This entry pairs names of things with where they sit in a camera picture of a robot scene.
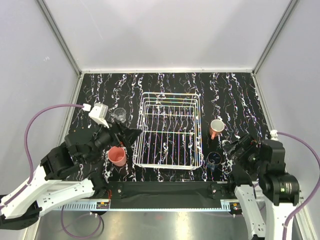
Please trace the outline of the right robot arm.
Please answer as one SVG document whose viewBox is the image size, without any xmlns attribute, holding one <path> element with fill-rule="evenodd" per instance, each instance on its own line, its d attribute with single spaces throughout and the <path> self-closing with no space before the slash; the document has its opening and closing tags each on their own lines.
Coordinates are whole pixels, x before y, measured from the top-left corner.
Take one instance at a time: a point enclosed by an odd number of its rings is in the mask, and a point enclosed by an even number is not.
<svg viewBox="0 0 320 240">
<path fill-rule="evenodd" d="M 240 203 L 248 238 L 290 240 L 288 217 L 299 203 L 300 185 L 286 172 L 286 151 L 277 131 L 261 142 L 246 134 L 223 149 L 234 162 L 226 192 Z"/>
</svg>

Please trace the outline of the clear glass cup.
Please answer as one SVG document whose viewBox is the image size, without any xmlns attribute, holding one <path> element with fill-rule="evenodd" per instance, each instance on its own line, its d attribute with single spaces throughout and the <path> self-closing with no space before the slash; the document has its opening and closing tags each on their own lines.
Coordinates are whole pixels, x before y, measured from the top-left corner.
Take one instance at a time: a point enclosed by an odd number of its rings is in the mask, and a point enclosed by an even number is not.
<svg viewBox="0 0 320 240">
<path fill-rule="evenodd" d="M 124 108 L 118 107 L 113 111 L 112 117 L 114 119 L 120 121 L 121 123 L 125 123 L 126 122 L 126 110 Z"/>
</svg>

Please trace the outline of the pink plastic cup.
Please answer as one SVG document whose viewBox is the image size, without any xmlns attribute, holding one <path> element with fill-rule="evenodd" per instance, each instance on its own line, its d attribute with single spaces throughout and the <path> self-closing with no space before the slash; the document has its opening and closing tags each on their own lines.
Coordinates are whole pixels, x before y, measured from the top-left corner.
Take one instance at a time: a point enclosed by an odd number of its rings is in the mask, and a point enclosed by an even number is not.
<svg viewBox="0 0 320 240">
<path fill-rule="evenodd" d="M 109 161 L 118 167 L 124 166 L 127 162 L 126 151 L 123 147 L 113 146 L 108 151 L 107 156 Z"/>
</svg>

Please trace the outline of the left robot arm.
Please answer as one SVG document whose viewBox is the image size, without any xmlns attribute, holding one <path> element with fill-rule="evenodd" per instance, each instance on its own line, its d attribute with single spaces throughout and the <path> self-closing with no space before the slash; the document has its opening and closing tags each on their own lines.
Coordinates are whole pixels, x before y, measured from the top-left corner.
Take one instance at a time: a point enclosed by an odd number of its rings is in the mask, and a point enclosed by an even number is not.
<svg viewBox="0 0 320 240">
<path fill-rule="evenodd" d="M 110 192 L 108 183 L 96 171 L 69 187 L 51 193 L 47 190 L 78 172 L 81 166 L 96 164 L 108 147 L 127 149 L 131 154 L 131 146 L 141 133 L 140 129 L 114 122 L 109 128 L 102 126 L 96 133 L 87 128 L 66 135 L 64 142 L 40 161 L 31 180 L 26 180 L 21 189 L 1 195 L 0 228 L 22 230 L 70 202 L 105 197 Z"/>
</svg>

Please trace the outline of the orange ceramic mug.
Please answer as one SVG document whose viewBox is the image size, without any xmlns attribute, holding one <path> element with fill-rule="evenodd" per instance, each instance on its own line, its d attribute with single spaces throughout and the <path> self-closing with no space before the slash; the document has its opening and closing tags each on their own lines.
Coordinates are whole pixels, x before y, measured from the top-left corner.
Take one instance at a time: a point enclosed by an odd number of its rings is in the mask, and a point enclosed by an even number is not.
<svg viewBox="0 0 320 240">
<path fill-rule="evenodd" d="M 210 123 L 209 133 L 213 140 L 225 129 L 225 123 L 220 119 L 214 119 Z"/>
</svg>

